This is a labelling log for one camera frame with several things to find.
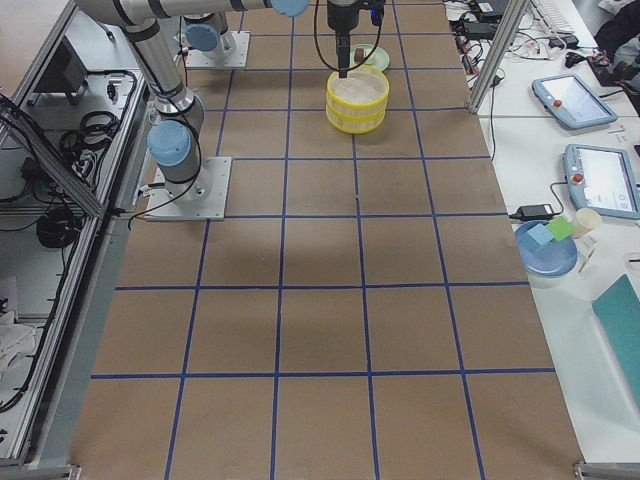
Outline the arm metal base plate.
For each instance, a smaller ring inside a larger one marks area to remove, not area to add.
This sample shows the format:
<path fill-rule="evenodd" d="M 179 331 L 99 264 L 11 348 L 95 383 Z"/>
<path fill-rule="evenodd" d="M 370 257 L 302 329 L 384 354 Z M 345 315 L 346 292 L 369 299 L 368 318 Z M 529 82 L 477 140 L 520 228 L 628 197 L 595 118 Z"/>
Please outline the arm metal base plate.
<path fill-rule="evenodd" d="M 191 46 L 186 59 L 190 69 L 244 69 L 247 63 L 249 31 L 227 31 L 224 35 L 210 35 L 210 39 Z"/>
<path fill-rule="evenodd" d="M 180 187 L 171 183 L 166 185 L 164 175 L 157 167 L 154 181 L 163 183 L 163 186 L 150 192 L 143 218 L 148 221 L 223 220 L 231 169 L 231 157 L 205 158 L 194 186 L 176 199 L 188 184 Z"/>

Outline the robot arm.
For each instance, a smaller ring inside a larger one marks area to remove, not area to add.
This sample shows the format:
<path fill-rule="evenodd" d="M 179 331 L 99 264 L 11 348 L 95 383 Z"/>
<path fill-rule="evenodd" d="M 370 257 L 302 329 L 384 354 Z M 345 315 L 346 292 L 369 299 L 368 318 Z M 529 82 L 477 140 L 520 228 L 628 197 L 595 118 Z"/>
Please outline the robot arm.
<path fill-rule="evenodd" d="M 221 60 L 230 56 L 236 48 L 236 42 L 229 31 L 227 16 L 224 12 L 202 15 L 185 15 L 185 34 L 190 47 L 205 56 Z"/>
<path fill-rule="evenodd" d="M 185 85 L 160 32 L 158 21 L 188 15 L 218 14 L 272 8 L 281 15 L 296 17 L 309 6 L 307 1 L 78 1 L 78 8 L 91 19 L 116 26 L 124 33 L 142 70 L 156 95 L 155 108 L 160 118 L 186 120 L 189 111 L 203 112 L 194 93 Z M 359 24 L 362 10 L 371 13 L 371 22 L 382 28 L 383 1 L 328 1 L 327 24 L 334 31 L 337 65 L 324 66 L 346 78 L 358 69 L 351 64 L 351 31 Z"/>

